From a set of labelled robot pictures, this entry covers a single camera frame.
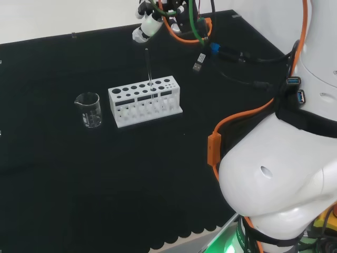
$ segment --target black strap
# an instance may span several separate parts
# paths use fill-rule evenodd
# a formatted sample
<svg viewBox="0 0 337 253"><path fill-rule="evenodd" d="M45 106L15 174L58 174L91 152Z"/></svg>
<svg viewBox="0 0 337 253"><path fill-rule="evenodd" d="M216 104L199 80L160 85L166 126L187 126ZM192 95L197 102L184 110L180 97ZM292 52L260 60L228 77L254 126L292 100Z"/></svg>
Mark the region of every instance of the black strap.
<svg viewBox="0 0 337 253"><path fill-rule="evenodd" d="M301 110L298 103L298 86L283 83L275 96L275 114L278 119L309 133L337 138L337 121Z"/></svg>
<svg viewBox="0 0 337 253"><path fill-rule="evenodd" d="M261 233L260 231L254 229L254 228L251 228L244 218L242 219L242 222L243 222L243 226L245 228L245 232L248 233L248 236L251 239L254 239L255 241L264 242L266 244L276 245L278 247L294 246L294 245L299 243L299 241L302 239L303 234L304 234L304 232L302 232L300 235L298 235L297 237L295 237L293 239L279 240L279 239L275 239L275 238L271 238L269 236L266 236L265 234Z"/></svg>
<svg viewBox="0 0 337 253"><path fill-rule="evenodd" d="M303 110L279 107L276 116L284 122L309 133L337 138L337 122Z"/></svg>

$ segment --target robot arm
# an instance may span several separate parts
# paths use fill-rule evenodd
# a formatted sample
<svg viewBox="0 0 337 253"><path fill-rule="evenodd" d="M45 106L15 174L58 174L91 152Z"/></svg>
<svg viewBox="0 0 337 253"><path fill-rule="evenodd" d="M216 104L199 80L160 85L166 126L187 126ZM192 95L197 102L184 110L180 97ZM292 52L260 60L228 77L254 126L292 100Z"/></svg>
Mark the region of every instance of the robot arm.
<svg viewBox="0 0 337 253"><path fill-rule="evenodd" d="M135 13L138 19L145 17L142 25L135 29L132 33L132 39L138 43L147 42L153 35L155 35L163 24L162 14L154 8L150 1L157 0L140 0L139 7ZM169 26L175 34L190 32L188 4L185 0L162 0L163 11L165 13L175 12L168 18ZM195 17L197 16L196 6L193 6Z"/></svg>

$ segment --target robot body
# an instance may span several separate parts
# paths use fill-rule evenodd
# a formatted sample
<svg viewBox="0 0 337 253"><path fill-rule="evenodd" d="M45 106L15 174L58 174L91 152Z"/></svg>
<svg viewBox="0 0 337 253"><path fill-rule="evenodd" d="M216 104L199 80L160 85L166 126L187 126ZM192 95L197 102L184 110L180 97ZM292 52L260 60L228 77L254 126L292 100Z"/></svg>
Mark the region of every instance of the robot body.
<svg viewBox="0 0 337 253"><path fill-rule="evenodd" d="M302 79L301 110L337 121L337 10L335 0L312 0L312 19L294 76ZM337 139L315 135L279 120L264 119L224 157L222 193L239 214L267 236L297 237L337 201ZM234 236L233 247L243 252ZM262 244L265 252L291 247Z"/></svg>

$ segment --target hole in rack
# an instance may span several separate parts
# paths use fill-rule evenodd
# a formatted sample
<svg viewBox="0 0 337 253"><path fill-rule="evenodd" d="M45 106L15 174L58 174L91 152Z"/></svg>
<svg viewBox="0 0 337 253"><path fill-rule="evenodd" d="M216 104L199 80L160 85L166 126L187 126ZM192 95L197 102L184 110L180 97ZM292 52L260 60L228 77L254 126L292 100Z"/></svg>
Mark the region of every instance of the hole in rack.
<svg viewBox="0 0 337 253"><path fill-rule="evenodd" d="M111 92L114 93L114 94L118 94L118 93L121 92L121 90L120 89L113 89Z"/></svg>

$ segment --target blue connector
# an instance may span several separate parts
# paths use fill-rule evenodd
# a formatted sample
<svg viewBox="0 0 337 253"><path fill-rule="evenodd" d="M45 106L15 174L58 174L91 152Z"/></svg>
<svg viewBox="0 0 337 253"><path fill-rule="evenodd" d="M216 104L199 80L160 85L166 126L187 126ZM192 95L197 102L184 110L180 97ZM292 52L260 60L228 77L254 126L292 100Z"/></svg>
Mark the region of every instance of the blue connector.
<svg viewBox="0 0 337 253"><path fill-rule="evenodd" d="M296 84L296 85L300 85L301 84L301 78L297 77L297 76L292 76L292 77L288 77L286 79L286 83L287 84Z"/></svg>
<svg viewBox="0 0 337 253"><path fill-rule="evenodd" d="M303 90L298 90L297 91L297 99L299 101L300 104L304 104L305 103L305 95L304 95L304 91Z"/></svg>
<svg viewBox="0 0 337 253"><path fill-rule="evenodd" d="M220 45L212 42L210 47L211 47L211 50L212 50L212 54L217 55L218 52L219 52Z"/></svg>

